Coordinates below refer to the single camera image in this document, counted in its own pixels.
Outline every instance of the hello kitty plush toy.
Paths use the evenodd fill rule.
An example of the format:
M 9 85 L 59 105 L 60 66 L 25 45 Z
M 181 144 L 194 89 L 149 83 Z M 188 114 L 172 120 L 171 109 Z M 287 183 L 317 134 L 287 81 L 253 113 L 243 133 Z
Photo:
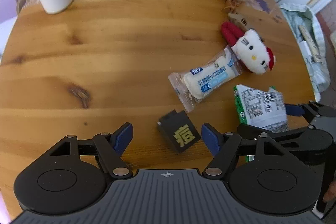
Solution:
M 261 75 L 267 68 L 273 69 L 275 56 L 271 49 L 264 45 L 255 30 L 250 29 L 244 33 L 235 24 L 226 21 L 221 26 L 221 32 L 238 59 L 251 72 Z

